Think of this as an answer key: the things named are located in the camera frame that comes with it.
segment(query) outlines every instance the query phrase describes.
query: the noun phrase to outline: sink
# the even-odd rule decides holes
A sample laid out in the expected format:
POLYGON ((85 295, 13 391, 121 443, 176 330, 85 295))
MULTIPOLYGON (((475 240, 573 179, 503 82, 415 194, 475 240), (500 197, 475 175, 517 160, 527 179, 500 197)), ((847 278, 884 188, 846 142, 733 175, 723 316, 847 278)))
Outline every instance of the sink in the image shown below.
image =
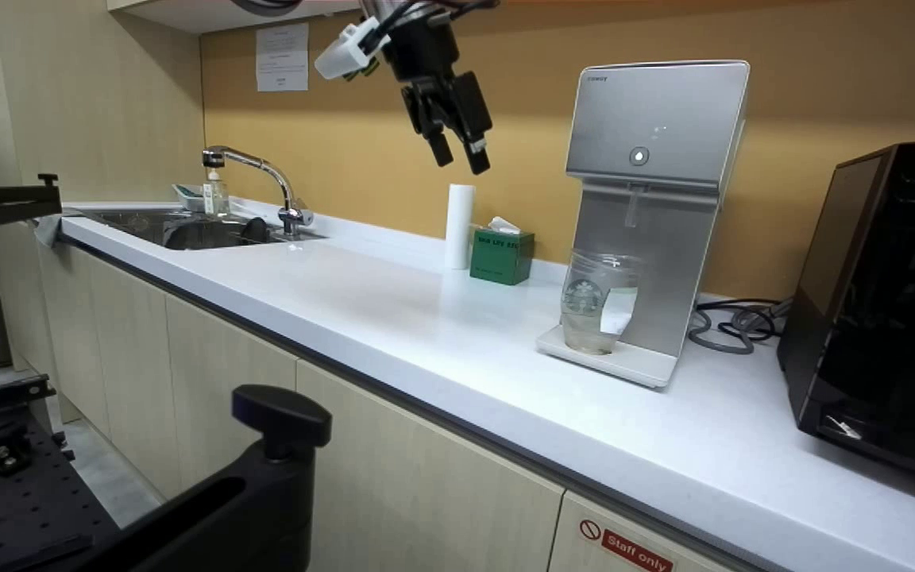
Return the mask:
POLYGON ((144 241, 170 248, 170 251, 206 251, 206 248, 240 248, 268 241, 307 241, 321 240, 311 230, 283 233, 268 225, 260 216, 198 216, 186 210, 80 210, 77 216, 95 221, 102 225, 121 230, 144 241))

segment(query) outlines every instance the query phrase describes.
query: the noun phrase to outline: paper towel roll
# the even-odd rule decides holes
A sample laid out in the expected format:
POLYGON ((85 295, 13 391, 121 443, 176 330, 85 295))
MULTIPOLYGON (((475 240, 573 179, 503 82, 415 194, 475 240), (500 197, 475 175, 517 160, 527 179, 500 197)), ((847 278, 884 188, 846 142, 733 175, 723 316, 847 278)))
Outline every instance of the paper towel roll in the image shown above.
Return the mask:
POLYGON ((448 233, 446 233, 446 272, 467 267, 469 210, 475 202, 473 186, 448 188, 448 233))

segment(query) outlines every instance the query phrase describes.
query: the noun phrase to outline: robotic arm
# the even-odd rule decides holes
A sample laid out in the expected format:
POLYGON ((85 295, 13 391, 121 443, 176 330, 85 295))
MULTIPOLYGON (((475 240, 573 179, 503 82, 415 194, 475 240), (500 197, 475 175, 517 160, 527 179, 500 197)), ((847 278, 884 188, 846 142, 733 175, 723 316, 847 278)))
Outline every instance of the robotic arm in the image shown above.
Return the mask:
POLYGON ((448 167, 446 128, 464 142, 473 175, 489 169, 486 132, 491 128, 473 73, 453 77, 457 41, 450 24, 500 0, 363 0, 366 18, 345 26, 316 60, 325 80, 354 80, 388 58, 414 132, 426 137, 436 167, 448 167))

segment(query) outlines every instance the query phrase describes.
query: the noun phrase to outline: microwave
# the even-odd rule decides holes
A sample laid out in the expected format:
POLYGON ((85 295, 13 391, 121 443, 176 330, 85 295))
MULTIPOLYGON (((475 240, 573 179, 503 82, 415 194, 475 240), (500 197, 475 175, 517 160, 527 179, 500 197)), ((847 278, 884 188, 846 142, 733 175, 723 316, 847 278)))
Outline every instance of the microwave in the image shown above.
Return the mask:
POLYGON ((915 474, 915 142, 835 167, 778 364, 803 434, 915 474))

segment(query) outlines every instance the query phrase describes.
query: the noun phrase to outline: floor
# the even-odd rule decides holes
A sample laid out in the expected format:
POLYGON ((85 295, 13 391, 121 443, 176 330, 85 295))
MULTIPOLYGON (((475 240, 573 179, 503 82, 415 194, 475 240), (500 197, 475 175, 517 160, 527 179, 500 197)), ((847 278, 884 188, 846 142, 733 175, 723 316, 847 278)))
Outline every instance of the floor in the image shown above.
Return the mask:
MULTIPOLYGON (((0 384, 16 382, 18 376, 22 371, 0 370, 0 384)), ((127 528, 161 501, 85 421, 67 423, 63 437, 67 448, 77 454, 77 474, 99 496, 116 528, 127 528)))

